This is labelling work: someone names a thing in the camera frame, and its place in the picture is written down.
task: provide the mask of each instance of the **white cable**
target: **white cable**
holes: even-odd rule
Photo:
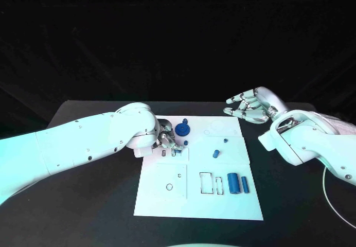
[[[324,191],[324,173],[326,173],[326,167],[324,167],[324,172],[323,172],[323,191]],[[333,209],[333,211],[336,212],[336,214],[339,215],[339,217],[342,218],[342,220],[356,229],[356,226],[340,216],[340,214],[337,213],[337,211],[336,211],[336,209],[334,209],[334,207],[333,207],[333,205],[331,205],[331,203],[330,203],[330,200],[329,200],[329,198],[327,198],[327,195],[326,195],[326,191],[324,191],[324,198],[326,198],[326,200],[327,200],[327,202],[329,202],[329,205],[330,205],[330,207],[331,207],[331,209]]]

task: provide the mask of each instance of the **white paper sheet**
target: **white paper sheet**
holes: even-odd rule
[[[190,133],[184,137],[176,135],[176,142],[183,145],[187,140],[189,144],[176,156],[170,149],[156,148],[153,155],[144,157],[134,215],[264,220],[238,118],[157,118],[167,119],[173,127],[187,119]],[[202,172],[212,173],[213,194],[200,193]],[[242,193],[231,194],[226,177],[231,172],[238,174],[239,183],[241,177],[246,177],[249,193],[244,193],[241,183]],[[222,195],[216,191],[216,177],[222,180]]]

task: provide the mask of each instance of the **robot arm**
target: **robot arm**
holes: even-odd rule
[[[246,99],[255,100],[252,107]],[[356,153],[352,150],[356,144],[356,126],[314,112],[290,111],[265,87],[236,95],[226,103],[235,101],[242,101],[239,108],[235,111],[225,108],[225,113],[257,124],[270,118],[272,120],[270,131],[259,136],[265,149],[277,149],[294,166],[317,158],[334,176],[356,185]]]
[[[183,149],[174,143],[170,122],[157,119],[143,103],[0,140],[0,204],[39,180],[124,146],[134,149],[135,157],[150,155],[159,146]]]

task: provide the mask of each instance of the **robotic hand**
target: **robotic hand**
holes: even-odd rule
[[[265,149],[277,149],[294,166],[317,158],[333,175],[356,185],[356,126],[316,112],[291,111],[265,87],[238,94],[226,103],[238,101],[236,110],[223,109],[226,114],[255,124],[272,120],[270,131],[258,138]]]
[[[143,103],[0,140],[0,204],[39,180],[124,146],[134,149],[135,157],[150,155],[157,147],[183,150],[171,123],[157,119]]]

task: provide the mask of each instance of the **small hole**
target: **small hole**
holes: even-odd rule
[[[173,185],[171,184],[167,184],[166,189],[167,190],[171,190],[173,189]]]

